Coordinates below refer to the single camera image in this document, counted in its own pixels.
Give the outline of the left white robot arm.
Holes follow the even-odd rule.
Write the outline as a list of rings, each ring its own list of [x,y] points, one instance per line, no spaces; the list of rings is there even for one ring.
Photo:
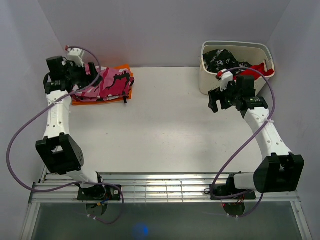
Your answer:
[[[43,85],[50,109],[43,139],[36,142],[36,150],[50,173],[72,178],[78,187],[88,189],[95,200],[100,200],[106,195],[106,187],[99,183],[97,172],[84,167],[83,151],[71,137],[69,127],[69,93],[75,87],[87,87],[94,78],[86,74],[80,56],[50,57],[46,63],[49,73]]]

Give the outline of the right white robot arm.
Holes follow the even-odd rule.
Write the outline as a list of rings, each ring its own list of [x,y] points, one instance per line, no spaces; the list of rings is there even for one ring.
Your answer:
[[[237,199],[252,191],[264,193],[294,192],[304,168],[305,161],[286,146],[274,122],[273,110],[269,110],[263,97],[256,96],[255,79],[252,75],[234,77],[231,72],[219,72],[220,87],[210,90],[209,108],[218,112],[235,107],[253,132],[262,162],[254,172],[231,174],[225,185],[210,186],[213,199]]]

